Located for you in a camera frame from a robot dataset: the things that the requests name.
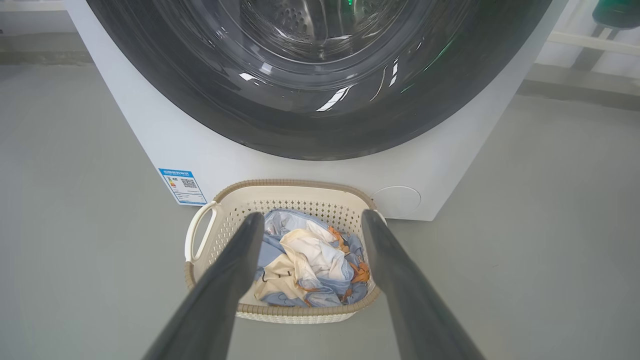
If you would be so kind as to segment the white front-load washing machine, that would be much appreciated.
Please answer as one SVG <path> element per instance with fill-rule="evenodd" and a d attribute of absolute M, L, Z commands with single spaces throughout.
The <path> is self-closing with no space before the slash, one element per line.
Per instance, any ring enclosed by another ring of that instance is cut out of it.
<path fill-rule="evenodd" d="M 366 156 L 307 161 L 218 134 L 174 105 L 119 50 L 87 0 L 64 0 L 116 104 L 153 166 L 190 171 L 207 201 L 233 183 L 285 179 L 359 189 L 391 219 L 432 221 L 477 157 L 534 64 L 567 0 L 551 0 L 505 68 L 468 104 L 418 137 Z"/>

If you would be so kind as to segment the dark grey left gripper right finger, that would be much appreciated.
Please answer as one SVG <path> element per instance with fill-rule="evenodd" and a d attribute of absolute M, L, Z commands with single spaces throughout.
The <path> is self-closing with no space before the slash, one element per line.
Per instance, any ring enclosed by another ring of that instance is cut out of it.
<path fill-rule="evenodd" d="M 371 275 L 384 292 L 401 360 L 486 360 L 374 210 L 362 212 Z"/>

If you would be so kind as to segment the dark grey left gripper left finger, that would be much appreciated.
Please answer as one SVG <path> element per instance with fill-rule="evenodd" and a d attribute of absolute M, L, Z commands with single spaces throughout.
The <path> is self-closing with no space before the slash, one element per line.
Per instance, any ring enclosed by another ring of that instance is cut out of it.
<path fill-rule="evenodd" d="M 226 360 L 242 296 L 258 269 L 265 217 L 250 213 L 142 360 Z"/>

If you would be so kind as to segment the round glass washing machine door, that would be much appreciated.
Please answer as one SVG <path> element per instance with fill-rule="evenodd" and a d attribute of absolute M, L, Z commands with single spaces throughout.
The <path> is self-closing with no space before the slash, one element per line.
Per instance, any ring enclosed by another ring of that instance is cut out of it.
<path fill-rule="evenodd" d="M 168 100 L 270 155 L 365 157 L 439 125 L 552 0 L 87 0 Z"/>

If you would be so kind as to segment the dark green round object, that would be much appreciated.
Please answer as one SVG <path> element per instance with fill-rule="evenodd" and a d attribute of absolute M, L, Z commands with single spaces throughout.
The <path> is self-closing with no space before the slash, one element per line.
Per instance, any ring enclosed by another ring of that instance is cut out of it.
<path fill-rule="evenodd" d="M 618 30 L 640 27 L 640 0 L 598 0 L 592 12 L 595 23 Z"/>

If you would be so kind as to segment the white frame rail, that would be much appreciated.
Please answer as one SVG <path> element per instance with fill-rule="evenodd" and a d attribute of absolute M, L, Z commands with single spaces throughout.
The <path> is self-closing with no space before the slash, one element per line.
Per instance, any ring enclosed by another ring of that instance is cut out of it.
<path fill-rule="evenodd" d="M 546 40 L 549 43 L 566 44 L 570 46 L 590 48 L 640 57 L 640 45 L 632 45 L 606 38 L 594 38 L 585 35 L 576 35 L 562 32 L 551 32 Z"/>

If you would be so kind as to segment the blue energy label sticker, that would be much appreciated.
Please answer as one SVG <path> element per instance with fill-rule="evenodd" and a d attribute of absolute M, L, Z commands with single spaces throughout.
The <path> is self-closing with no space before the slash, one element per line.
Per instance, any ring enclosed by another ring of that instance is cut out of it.
<path fill-rule="evenodd" d="M 176 202 L 190 207 L 203 207 L 208 203 L 192 171 L 159 168 Z"/>

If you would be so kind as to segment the cream perforated laundry basket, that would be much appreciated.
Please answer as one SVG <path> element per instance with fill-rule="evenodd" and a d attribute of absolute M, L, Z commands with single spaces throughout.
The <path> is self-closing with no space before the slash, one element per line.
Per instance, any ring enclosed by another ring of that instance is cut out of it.
<path fill-rule="evenodd" d="M 297 180 L 251 180 L 235 183 L 206 203 L 190 222 L 185 238 L 185 281 L 193 289 L 214 264 L 249 214 L 266 215 L 287 209 L 311 215 L 340 232 L 349 232 L 362 243 L 361 215 L 374 210 L 374 202 L 358 189 L 337 184 Z M 236 315 L 252 321 L 281 324 L 342 322 L 372 304 L 380 290 L 370 276 L 368 294 L 355 304 L 334 307 L 270 306 L 254 297 L 254 285 L 238 302 Z"/>

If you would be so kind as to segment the blue bear print garment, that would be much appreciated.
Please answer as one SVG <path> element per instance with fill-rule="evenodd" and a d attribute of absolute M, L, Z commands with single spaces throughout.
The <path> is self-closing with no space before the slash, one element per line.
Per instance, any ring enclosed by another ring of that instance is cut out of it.
<path fill-rule="evenodd" d="M 253 295 L 270 306 L 354 305 L 368 294 L 370 269 L 357 235 L 292 209 L 266 214 Z"/>
<path fill-rule="evenodd" d="M 313 231 L 298 228 L 281 239 L 265 234 L 253 294 L 271 306 L 340 306 L 353 275 L 345 253 Z"/>

